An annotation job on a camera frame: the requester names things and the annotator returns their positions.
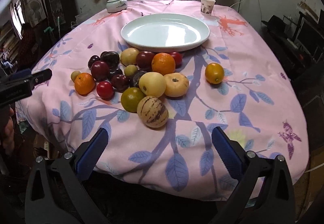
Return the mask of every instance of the paper cup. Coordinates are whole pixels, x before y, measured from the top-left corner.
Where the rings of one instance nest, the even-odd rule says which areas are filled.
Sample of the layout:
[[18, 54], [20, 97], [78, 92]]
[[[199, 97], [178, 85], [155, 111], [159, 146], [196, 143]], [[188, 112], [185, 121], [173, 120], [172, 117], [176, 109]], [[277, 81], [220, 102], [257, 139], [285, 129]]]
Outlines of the paper cup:
[[215, 5], [215, 0], [201, 0], [200, 12], [203, 14], [211, 14]]

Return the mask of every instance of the metal bolt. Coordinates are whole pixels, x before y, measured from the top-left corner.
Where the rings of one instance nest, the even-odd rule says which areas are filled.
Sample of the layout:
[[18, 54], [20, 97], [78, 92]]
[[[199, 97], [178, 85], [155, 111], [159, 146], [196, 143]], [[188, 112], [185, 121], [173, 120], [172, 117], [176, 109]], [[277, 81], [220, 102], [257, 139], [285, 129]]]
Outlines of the metal bolt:
[[255, 157], [255, 152], [253, 152], [253, 151], [248, 151], [246, 154], [250, 158], [254, 158]]
[[283, 155], [278, 155], [277, 156], [277, 159], [280, 161], [280, 162], [283, 162], [285, 160], [285, 157]]
[[37, 156], [36, 157], [36, 162], [40, 163], [41, 161], [43, 161], [43, 156]]
[[70, 159], [72, 156], [73, 156], [73, 154], [71, 152], [67, 152], [64, 154], [65, 159]]

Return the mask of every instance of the tablecloth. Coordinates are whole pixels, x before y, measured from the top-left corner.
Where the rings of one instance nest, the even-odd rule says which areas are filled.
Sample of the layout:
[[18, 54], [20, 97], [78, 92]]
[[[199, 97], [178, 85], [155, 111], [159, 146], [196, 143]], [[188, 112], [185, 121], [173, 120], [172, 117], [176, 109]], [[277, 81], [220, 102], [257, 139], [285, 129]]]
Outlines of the tablecloth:
[[[203, 45], [183, 54], [177, 72], [187, 76], [190, 87], [183, 98], [162, 98], [169, 120], [160, 130], [125, 111], [121, 93], [110, 101], [100, 99], [95, 90], [80, 96], [70, 79], [75, 70], [90, 73], [87, 62], [92, 55], [128, 48], [121, 28], [154, 13], [193, 16], [211, 30]], [[225, 69], [218, 86], [205, 80], [205, 67], [212, 62]], [[130, 1], [126, 10], [101, 11], [64, 36], [33, 72], [46, 68], [53, 72], [51, 80], [16, 103], [18, 119], [27, 119], [34, 130], [72, 152], [105, 128], [110, 139], [95, 170], [122, 181], [188, 198], [228, 199], [237, 180], [212, 146], [216, 126], [260, 157], [283, 154], [294, 183], [306, 168], [306, 122], [289, 79], [258, 33], [229, 7], [215, 5], [212, 15], [204, 16], [196, 1]], [[252, 197], [262, 182], [260, 178]]]

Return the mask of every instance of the striped melon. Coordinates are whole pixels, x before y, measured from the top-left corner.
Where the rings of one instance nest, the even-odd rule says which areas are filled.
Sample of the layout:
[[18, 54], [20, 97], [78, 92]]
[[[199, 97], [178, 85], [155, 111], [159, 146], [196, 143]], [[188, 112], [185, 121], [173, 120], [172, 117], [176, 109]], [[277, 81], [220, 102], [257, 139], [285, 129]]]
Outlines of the striped melon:
[[139, 102], [137, 114], [142, 122], [151, 128], [160, 128], [169, 118], [165, 105], [153, 96], [147, 96]]

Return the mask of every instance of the white oval plate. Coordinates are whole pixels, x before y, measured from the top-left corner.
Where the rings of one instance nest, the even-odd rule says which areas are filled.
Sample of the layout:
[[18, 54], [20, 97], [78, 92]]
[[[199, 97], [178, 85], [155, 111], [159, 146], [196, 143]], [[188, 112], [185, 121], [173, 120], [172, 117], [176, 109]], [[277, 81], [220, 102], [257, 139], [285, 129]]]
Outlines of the white oval plate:
[[151, 14], [130, 21], [120, 31], [131, 46], [152, 52], [186, 51], [205, 42], [210, 35], [202, 21], [182, 14]]

